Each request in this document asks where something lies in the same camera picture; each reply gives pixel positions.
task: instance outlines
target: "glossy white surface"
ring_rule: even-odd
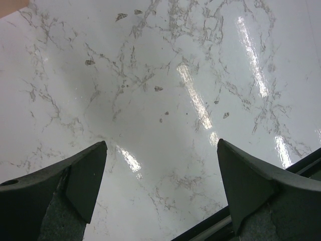
[[[32,1],[0,19],[0,182],[106,140],[85,240],[178,236],[227,205],[218,138],[283,168],[320,146],[317,5]]]

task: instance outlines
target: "marble countertop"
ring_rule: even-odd
[[[0,19],[0,182],[105,140],[84,240],[175,238],[227,205],[219,138],[282,168],[320,147],[318,9],[32,0]]]

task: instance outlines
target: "brown object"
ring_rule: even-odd
[[[29,0],[0,0],[0,18],[28,6]]]

